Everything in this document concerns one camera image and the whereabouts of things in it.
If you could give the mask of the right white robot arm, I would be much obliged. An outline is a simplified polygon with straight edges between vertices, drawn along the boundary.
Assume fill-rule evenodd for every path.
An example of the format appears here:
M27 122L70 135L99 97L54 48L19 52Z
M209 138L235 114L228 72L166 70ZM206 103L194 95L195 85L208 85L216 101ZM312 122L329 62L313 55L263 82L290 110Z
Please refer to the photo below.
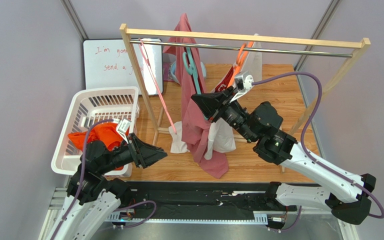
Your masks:
M268 163L292 169L313 180L316 186L292 186L273 182L266 196L284 206L303 206L330 211L343 222L359 225L370 215L371 192L376 178L343 170L313 155L296 138L280 129L283 118L268 102L253 112L234 99L236 89L193 94L191 99L210 122L225 121Z

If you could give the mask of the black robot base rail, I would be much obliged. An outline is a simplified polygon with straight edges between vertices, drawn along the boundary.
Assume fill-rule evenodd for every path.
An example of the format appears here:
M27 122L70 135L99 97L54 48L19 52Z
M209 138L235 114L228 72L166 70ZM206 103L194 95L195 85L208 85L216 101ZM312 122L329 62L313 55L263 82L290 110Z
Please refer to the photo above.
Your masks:
M256 223L258 212L300 213L310 208L285 206L268 198L266 192L274 182L125 182L131 187L132 202L117 207L103 222L115 214L116 221L125 223L126 228L154 220Z

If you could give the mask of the pink t shirt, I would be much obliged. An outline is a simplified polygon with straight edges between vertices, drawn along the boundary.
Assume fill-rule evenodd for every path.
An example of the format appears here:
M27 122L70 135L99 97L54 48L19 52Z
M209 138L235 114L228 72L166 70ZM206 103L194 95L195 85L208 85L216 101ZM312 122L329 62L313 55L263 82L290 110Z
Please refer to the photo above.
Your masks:
M180 16L180 20L174 29L180 32L191 32L192 28L186 13ZM196 44L194 38L170 37L171 43ZM208 136L211 123L204 118L204 115L197 104L191 99L196 94L194 78L190 75L183 62L183 53L187 53L188 47L165 46L163 53L175 55L176 70L175 75L181 87L181 141L186 143L187 149L193 156L194 162L199 164L203 171L212 177L219 179L229 170L229 164L225 153L212 151L210 160L206 160L204 155L208 149ZM202 93L206 92L205 79L201 67L201 59L198 48L190 47L193 61L196 65L197 80Z

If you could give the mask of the orange t shirt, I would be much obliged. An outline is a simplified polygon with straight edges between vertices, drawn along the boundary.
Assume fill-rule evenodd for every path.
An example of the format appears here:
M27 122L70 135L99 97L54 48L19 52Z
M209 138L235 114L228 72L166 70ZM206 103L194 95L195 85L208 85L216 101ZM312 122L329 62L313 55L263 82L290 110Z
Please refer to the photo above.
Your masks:
M98 124L92 128L86 142L90 143L93 141L102 141L109 151L113 151L116 148L126 145L126 141L116 130L117 126L118 124L113 122ZM69 133L67 137L78 150L82 151L86 134L86 131L74 132Z

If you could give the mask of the pink wire hanger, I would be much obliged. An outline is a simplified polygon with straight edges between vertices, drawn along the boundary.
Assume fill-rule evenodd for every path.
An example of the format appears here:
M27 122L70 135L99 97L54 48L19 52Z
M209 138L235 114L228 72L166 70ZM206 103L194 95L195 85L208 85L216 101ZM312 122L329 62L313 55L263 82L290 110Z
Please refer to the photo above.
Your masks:
M161 104L162 104L163 110L164 110L164 112L166 113L166 115L167 115L167 117L168 117L170 126L172 127L173 132L174 132L174 134L176 135L176 134L178 133L178 131L177 131L177 129L176 129L174 123L173 123L173 120L172 120L172 118L171 118L171 115L169 114L169 111L168 111L166 102L165 102L164 97L163 97L163 95L162 95L162 93L161 93L161 90L160 90L160 88L159 88L159 85L158 85L156 76L155 76L155 74L154 74L154 72L153 72L153 70L152 70L152 66L151 66L151 64L150 64L150 58L149 58L148 52L147 52L147 50L146 50L145 44L144 44L144 42L143 42L143 40L142 40L141 38L139 38L138 40L139 40L139 49L140 49L141 55L142 55L142 57L143 57L143 59L144 59L144 61L145 61L145 64L146 64L147 69L148 69L148 72L149 72L149 74L150 74L150 76L151 76L151 78L152 78L152 80L153 80L153 84L154 84L155 89L156 89L156 91L157 91L157 95L158 95L158 97L159 97L159 99L160 99L160 102L161 102Z

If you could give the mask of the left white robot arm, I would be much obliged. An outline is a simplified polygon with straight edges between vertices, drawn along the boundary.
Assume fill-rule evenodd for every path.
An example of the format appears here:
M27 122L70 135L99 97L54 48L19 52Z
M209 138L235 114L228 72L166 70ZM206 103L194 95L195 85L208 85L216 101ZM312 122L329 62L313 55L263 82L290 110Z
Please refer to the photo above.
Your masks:
M134 133L127 139L125 145L114 150L109 150L101 140L85 145L81 163L68 183L58 222L47 239L78 240L93 235L112 211L127 207L133 199L128 183L118 178L108 180L104 175L130 163L145 169L168 155Z

